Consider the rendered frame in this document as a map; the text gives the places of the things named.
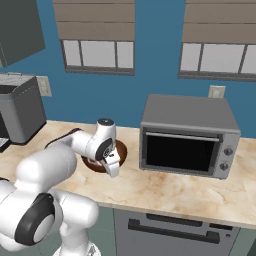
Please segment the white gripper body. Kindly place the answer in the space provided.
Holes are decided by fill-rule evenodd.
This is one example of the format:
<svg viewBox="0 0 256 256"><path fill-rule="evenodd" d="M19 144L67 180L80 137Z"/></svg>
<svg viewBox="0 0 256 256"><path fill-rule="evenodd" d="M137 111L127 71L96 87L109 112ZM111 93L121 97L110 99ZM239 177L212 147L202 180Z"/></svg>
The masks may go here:
<svg viewBox="0 0 256 256"><path fill-rule="evenodd" d="M119 161L120 157L117 152L111 153L103 160L103 166L111 178L119 174Z"/></svg>

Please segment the brown wooden bowl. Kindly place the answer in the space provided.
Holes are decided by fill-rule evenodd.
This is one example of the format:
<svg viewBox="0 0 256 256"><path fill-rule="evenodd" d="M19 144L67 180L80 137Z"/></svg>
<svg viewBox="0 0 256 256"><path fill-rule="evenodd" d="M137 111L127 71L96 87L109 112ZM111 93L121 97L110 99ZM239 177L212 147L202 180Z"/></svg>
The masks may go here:
<svg viewBox="0 0 256 256"><path fill-rule="evenodd" d="M119 165L122 166L127 157L127 147L125 146L125 144L123 142L121 142L120 140L117 140L116 141L116 149L117 149L117 152L120 157ZM95 162L95 161L90 160L84 156L82 156L82 161L89 169L91 169L97 173L105 173L106 172L104 167L99 162Z"/></svg>

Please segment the grey-green base cupboard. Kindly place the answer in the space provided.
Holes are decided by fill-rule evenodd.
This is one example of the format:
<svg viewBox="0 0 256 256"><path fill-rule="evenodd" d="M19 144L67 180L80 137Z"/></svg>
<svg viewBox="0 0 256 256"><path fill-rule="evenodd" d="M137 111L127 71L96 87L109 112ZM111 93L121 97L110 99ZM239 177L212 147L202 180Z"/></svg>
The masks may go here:
<svg viewBox="0 0 256 256"><path fill-rule="evenodd" d="M112 208L101 207L97 223L88 230L102 256L116 256L114 214Z"/></svg>

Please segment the grey toaster oven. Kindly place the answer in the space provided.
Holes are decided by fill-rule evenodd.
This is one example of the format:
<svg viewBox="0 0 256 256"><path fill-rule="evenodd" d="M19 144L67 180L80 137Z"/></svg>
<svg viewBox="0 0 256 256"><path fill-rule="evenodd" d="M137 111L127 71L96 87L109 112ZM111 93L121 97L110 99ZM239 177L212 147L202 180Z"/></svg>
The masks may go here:
<svg viewBox="0 0 256 256"><path fill-rule="evenodd" d="M150 94L140 122L139 167L225 179L240 135L225 99Z"/></svg>

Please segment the grey dishwasher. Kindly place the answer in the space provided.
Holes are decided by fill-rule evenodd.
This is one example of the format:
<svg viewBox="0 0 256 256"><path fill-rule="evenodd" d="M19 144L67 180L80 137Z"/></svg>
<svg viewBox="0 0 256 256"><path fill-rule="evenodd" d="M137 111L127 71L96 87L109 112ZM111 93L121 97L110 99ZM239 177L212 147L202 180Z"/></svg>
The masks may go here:
<svg viewBox="0 0 256 256"><path fill-rule="evenodd" d="M229 256L239 228L114 210L117 256Z"/></svg>

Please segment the grey coffee machine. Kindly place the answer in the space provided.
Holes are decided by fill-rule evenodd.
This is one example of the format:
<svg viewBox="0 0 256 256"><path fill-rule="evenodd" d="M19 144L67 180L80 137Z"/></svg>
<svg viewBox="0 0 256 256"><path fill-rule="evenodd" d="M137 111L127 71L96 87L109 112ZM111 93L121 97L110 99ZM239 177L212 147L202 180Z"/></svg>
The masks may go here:
<svg viewBox="0 0 256 256"><path fill-rule="evenodd" d="M37 78L0 73L0 153L27 144L45 124Z"/></svg>

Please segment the window with beige blind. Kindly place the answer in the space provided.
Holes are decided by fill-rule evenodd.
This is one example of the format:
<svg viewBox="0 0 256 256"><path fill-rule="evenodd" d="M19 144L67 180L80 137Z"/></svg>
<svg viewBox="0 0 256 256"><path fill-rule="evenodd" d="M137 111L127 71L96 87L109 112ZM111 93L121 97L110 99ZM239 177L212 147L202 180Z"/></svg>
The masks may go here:
<svg viewBox="0 0 256 256"><path fill-rule="evenodd" d="M135 0L53 0L66 72L135 74Z"/></svg>
<svg viewBox="0 0 256 256"><path fill-rule="evenodd" d="M256 82L256 0L186 0L178 76Z"/></svg>

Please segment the beige wall socket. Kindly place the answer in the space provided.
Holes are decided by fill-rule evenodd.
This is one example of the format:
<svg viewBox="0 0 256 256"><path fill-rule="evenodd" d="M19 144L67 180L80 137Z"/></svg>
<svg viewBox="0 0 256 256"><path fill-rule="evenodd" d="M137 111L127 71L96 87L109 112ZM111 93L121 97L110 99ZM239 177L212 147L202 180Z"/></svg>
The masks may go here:
<svg viewBox="0 0 256 256"><path fill-rule="evenodd" d="M50 83L47 76L37 76L37 83L38 83L40 94L42 96L46 96L46 97L52 96Z"/></svg>
<svg viewBox="0 0 256 256"><path fill-rule="evenodd" d="M211 85L209 88L209 98L223 98L225 94L225 86Z"/></svg>

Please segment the dark grey wall cupboard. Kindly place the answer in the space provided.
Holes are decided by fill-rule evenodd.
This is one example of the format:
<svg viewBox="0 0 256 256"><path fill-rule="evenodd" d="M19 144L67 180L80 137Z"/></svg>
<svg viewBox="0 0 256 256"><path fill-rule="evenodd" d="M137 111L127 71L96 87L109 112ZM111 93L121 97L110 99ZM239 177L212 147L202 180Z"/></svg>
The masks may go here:
<svg viewBox="0 0 256 256"><path fill-rule="evenodd" d="M36 0L0 0L0 68L44 49Z"/></svg>

